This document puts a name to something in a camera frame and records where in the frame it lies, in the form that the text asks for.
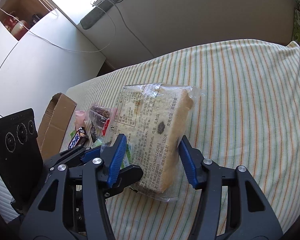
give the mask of cardboard flap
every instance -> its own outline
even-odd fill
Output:
[[[54,95],[42,118],[37,142],[43,160],[59,153],[77,103],[62,93]]]

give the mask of bed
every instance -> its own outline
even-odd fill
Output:
[[[195,46],[94,78],[66,95],[76,110],[96,101],[113,107],[122,86],[156,82],[202,89],[186,131],[190,143],[221,166],[246,166],[285,232],[300,214],[300,47],[258,40]],[[74,116],[61,150],[73,127]],[[106,201],[116,239],[187,238],[201,192],[189,185],[180,161],[178,168],[175,202],[128,188]],[[221,205],[218,233],[226,222],[226,188]]]

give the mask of nutrition label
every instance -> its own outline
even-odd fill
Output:
[[[124,87],[119,98],[120,107],[117,108],[114,121],[135,127],[140,97],[141,92],[127,91],[127,87]]]

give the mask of wooden shelf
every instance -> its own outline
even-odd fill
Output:
[[[7,13],[15,11],[15,16],[27,23],[32,21],[32,15],[39,14],[43,17],[49,12],[39,0],[6,0],[2,9]],[[7,15],[0,10],[0,21],[2,23],[6,17]]]

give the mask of plastic bread bag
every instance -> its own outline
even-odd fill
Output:
[[[196,87],[143,84],[124,86],[117,98],[101,146],[112,146],[119,133],[132,145],[131,164],[143,170],[131,187],[161,201],[175,200],[177,147],[188,128],[199,90]]]

